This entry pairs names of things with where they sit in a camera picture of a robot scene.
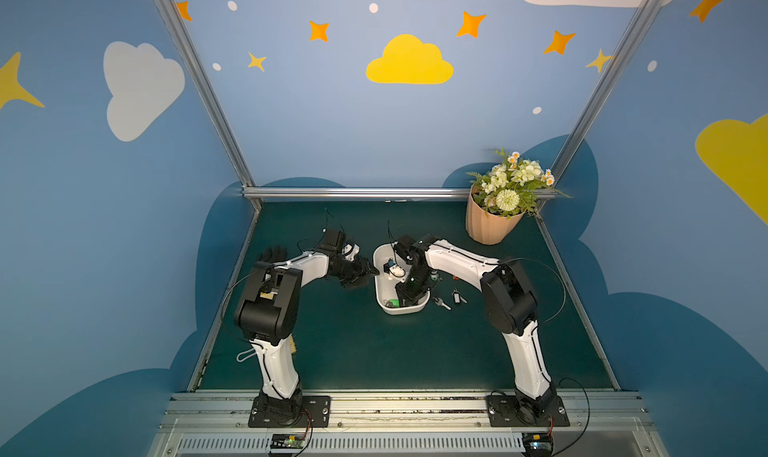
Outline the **white oval storage box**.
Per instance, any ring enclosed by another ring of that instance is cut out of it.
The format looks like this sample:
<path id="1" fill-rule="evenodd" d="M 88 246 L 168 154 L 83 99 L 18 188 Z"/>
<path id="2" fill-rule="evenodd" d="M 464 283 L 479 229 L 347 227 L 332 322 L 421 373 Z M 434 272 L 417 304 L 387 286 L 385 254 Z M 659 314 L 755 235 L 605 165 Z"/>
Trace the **white oval storage box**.
<path id="1" fill-rule="evenodd" d="M 403 269 L 404 275 L 393 276 L 384 267 L 390 262 L 397 262 Z M 374 267 L 379 271 L 375 276 L 375 299 L 378 306 L 390 316 L 413 314 L 423 310 L 431 300 L 430 290 L 427 289 L 418 300 L 406 303 L 400 298 L 397 289 L 404 289 L 411 266 L 396 256 L 390 244 L 383 244 L 373 253 Z"/>

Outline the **black tag key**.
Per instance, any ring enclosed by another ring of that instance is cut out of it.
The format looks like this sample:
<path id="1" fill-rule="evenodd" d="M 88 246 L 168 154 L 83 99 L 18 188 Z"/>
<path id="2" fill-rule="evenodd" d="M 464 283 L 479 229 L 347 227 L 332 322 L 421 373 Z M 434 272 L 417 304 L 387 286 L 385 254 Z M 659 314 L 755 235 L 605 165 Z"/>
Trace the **black tag key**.
<path id="1" fill-rule="evenodd" d="M 461 305 L 461 304 L 467 303 L 466 299 L 456 289 L 452 291 L 452 298 L 455 305 Z"/>

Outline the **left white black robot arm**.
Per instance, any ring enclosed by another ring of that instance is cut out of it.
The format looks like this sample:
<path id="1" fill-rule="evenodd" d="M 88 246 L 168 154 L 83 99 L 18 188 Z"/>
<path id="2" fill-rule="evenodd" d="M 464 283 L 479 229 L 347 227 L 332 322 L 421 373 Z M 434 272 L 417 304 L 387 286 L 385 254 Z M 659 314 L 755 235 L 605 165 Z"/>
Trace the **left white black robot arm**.
<path id="1" fill-rule="evenodd" d="M 244 289 L 233 314 L 235 326 L 251 345 L 260 366 L 262 386 L 255 399 L 256 418 L 287 426 L 306 415 L 290 347 L 302 288 L 326 277 L 338 280 L 344 288 L 357 288 L 379 274 L 341 230 L 325 230 L 314 248 L 294 258 L 288 258 L 287 249 L 280 246 L 262 253 L 241 280 Z"/>

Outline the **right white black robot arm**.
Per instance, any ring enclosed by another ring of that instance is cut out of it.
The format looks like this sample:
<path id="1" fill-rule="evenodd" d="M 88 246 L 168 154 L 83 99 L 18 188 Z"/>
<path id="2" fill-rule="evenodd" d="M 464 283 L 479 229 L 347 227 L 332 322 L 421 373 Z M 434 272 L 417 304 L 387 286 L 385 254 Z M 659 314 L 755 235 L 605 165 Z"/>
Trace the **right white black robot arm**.
<path id="1" fill-rule="evenodd" d="M 435 271 L 457 277 L 482 293 L 488 320 L 502 334 L 514 368 L 513 407 L 518 418 L 538 426 L 553 417 L 559 407 L 556 387 L 540 346 L 535 289 L 522 265 L 515 259 L 474 254 L 434 235 L 420 240 L 403 236 L 393 250 L 409 266 L 405 281 L 395 285 L 402 304 L 415 304 L 430 291 Z"/>

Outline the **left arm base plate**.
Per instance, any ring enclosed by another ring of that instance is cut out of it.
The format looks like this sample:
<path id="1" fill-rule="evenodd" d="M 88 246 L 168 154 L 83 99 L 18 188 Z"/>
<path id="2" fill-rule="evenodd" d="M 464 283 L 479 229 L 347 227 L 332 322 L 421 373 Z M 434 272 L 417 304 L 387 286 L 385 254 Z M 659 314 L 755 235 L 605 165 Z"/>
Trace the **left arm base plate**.
<path id="1" fill-rule="evenodd" d="M 310 427 L 327 428 L 332 398 L 308 395 L 296 399 L 277 399 L 266 394 L 253 402 L 247 425 L 249 428 Z"/>

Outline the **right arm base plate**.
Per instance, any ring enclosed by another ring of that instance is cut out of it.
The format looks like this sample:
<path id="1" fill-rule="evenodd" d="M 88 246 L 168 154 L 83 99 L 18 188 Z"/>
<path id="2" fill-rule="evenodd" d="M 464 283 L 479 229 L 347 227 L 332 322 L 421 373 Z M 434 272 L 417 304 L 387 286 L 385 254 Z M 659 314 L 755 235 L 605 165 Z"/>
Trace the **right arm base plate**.
<path id="1" fill-rule="evenodd" d="M 518 398 L 493 392 L 485 397 L 485 404 L 492 427 L 570 426 L 563 401 L 554 394 L 531 400 L 525 396 Z"/>

